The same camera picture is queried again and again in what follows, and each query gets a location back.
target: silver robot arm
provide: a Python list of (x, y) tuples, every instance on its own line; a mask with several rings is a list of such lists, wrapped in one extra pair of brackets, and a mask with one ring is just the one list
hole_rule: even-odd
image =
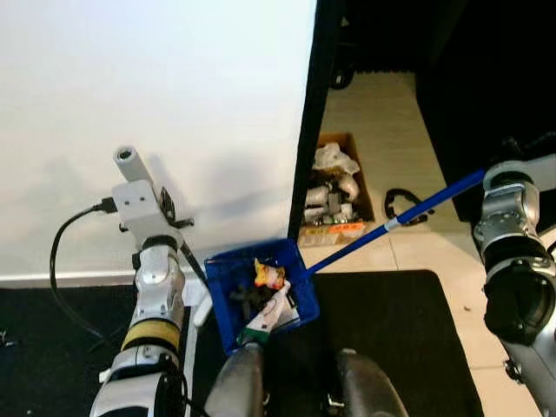
[[(122, 230), (133, 234), (140, 250), (137, 303), (122, 350), (114, 358), (90, 417), (183, 416), (187, 388), (178, 354), (185, 279), (177, 250), (189, 249), (179, 230), (169, 224), (168, 214), (162, 212), (135, 149), (119, 149), (115, 161), (129, 182), (115, 187), (112, 196)], [(194, 268), (199, 268), (193, 261)]]
[(556, 416), (556, 268), (536, 232), (539, 192), (556, 188), (556, 155), (494, 166), (483, 186), (473, 235), (486, 269), (485, 323), (508, 353), (508, 375), (544, 417)]

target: snack package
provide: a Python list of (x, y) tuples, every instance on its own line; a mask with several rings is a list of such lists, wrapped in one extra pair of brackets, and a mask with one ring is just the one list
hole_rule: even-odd
[(255, 286), (262, 287), (266, 285), (272, 289), (281, 289), (286, 281), (286, 269), (284, 267), (274, 268), (269, 265), (263, 265), (258, 259), (255, 259)]

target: cardboard box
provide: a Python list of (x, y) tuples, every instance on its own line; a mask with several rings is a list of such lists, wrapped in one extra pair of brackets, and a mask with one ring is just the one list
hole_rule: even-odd
[(354, 174), (354, 179), (360, 189), (360, 194), (357, 197), (359, 203), (357, 211), (361, 214), (362, 221), (323, 226), (301, 226), (298, 238), (300, 248), (344, 245), (353, 242), (372, 229), (373, 207), (368, 196), (361, 162), (355, 148), (355, 140), (349, 133), (321, 133), (318, 147), (320, 148), (330, 142), (337, 142), (342, 152), (359, 163), (361, 170)]

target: plastic bag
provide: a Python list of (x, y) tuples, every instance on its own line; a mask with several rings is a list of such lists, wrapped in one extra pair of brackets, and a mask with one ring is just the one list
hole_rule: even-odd
[(313, 169), (340, 167), (346, 174), (353, 175), (360, 171), (359, 164), (340, 150), (336, 142), (327, 143), (314, 153)]

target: label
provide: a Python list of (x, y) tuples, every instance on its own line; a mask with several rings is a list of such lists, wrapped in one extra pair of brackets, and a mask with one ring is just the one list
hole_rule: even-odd
[(328, 233), (328, 228), (306, 228), (305, 235), (325, 235)]
[(331, 226), (328, 233), (357, 232), (363, 230), (365, 223), (341, 223)]

